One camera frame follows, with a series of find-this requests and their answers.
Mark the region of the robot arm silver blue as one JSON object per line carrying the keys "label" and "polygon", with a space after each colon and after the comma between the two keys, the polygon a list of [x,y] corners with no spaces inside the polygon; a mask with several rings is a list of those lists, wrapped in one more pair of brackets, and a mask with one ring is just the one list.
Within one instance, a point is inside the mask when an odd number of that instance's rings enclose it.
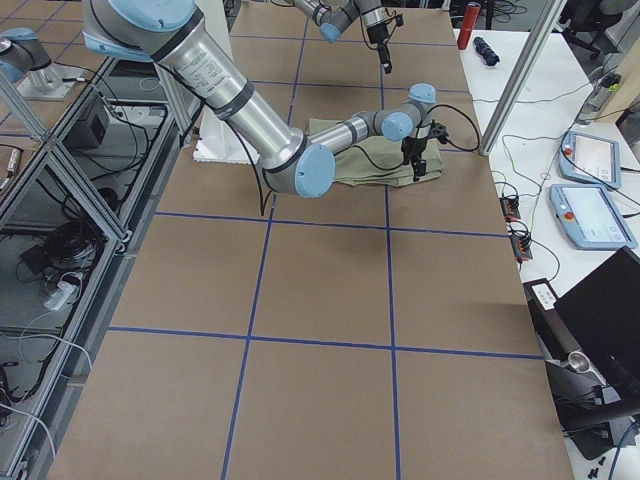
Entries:
{"label": "robot arm silver blue", "polygon": [[395,109],[363,111],[312,136],[288,126],[209,34],[193,1],[85,1],[86,46],[102,55],[153,62],[199,97],[259,155],[261,180],[278,193],[324,195],[336,175],[335,156],[383,136],[402,144],[407,163],[424,151],[436,90],[413,85]]}
{"label": "robot arm silver blue", "polygon": [[285,1],[287,6],[303,12],[328,42],[336,42],[356,21],[360,22],[363,39],[370,50],[377,52],[385,74],[393,70],[388,43],[395,30],[404,24],[403,15],[389,11],[380,1],[346,1],[331,7],[325,1]]}

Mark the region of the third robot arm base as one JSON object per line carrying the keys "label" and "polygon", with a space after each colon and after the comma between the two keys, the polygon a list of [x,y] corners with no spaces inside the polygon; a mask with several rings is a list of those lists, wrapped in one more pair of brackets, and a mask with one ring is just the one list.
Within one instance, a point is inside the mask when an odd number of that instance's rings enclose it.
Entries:
{"label": "third robot arm base", "polygon": [[82,67],[54,62],[36,33],[26,27],[1,33],[1,73],[29,100],[62,100],[78,78],[85,77]]}

